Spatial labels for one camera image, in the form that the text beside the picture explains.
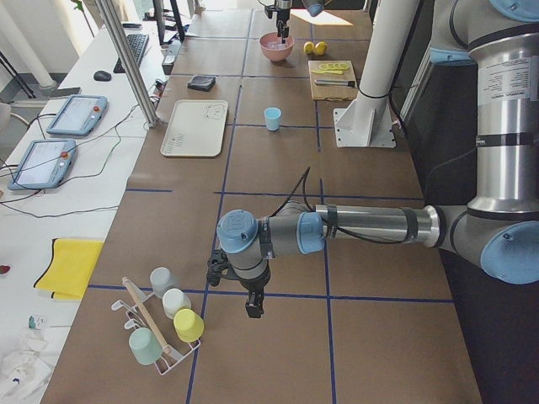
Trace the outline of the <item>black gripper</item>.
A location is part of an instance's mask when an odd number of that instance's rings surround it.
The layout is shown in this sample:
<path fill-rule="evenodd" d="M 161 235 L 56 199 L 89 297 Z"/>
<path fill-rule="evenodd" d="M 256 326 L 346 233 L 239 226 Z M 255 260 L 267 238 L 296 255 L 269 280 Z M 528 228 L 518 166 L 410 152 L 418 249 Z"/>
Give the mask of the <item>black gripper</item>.
<path fill-rule="evenodd" d="M 232 268 L 245 289 L 255 294 L 262 295 L 264 293 L 264 287 L 270 281 L 270 265 L 267 260 L 261 260 L 257 265 L 248 269 L 240 269 L 235 266 Z"/>

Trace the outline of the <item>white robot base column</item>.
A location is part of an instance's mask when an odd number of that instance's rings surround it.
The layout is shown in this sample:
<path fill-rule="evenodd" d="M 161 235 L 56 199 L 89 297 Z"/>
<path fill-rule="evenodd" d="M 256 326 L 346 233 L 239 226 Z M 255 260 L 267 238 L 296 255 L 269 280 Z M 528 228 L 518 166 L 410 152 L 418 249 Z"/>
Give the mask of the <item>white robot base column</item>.
<path fill-rule="evenodd" d="M 418 6 L 418 0 L 378 3 L 356 99 L 334 110 L 338 147 L 396 146 L 388 96 Z"/>

